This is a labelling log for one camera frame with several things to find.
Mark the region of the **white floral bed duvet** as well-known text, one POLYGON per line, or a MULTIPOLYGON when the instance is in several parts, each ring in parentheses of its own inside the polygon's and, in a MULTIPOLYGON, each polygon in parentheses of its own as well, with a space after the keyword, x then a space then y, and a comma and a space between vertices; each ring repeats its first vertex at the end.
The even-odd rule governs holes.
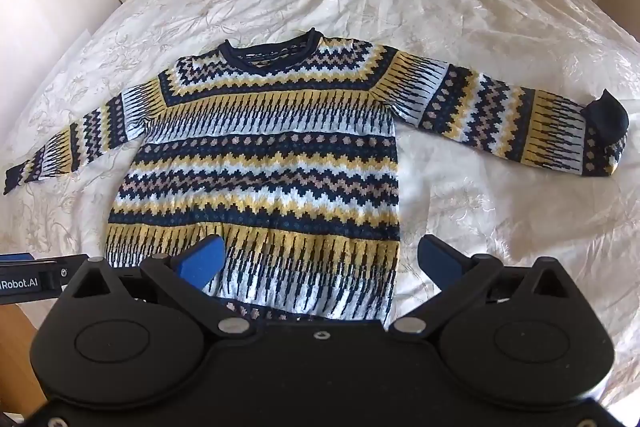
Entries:
MULTIPOLYGON (((379 42, 579 103, 603 91, 639 118, 639 46, 591 0, 128 0, 27 105, 2 145, 11 167, 120 91, 177 58, 309 29, 379 42)), ((610 333, 603 405, 639 416, 639 128, 613 176, 526 168, 408 126, 397 129, 401 251, 392 312, 434 294, 416 263, 432 233, 508 265, 559 259, 610 333)))

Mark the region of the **navy yellow patterned knit sweater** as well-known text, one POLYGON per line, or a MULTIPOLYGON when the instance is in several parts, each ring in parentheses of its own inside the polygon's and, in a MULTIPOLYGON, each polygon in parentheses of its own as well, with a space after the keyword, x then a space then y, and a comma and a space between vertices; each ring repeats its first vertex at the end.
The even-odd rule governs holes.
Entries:
POLYGON ((384 320, 400 249, 396 127, 518 164, 611 176, 629 119, 612 94, 579 104, 462 66, 311 30, 178 58, 53 135, 6 191, 139 148, 108 214, 115 268, 224 240, 198 288, 337 320, 384 320))

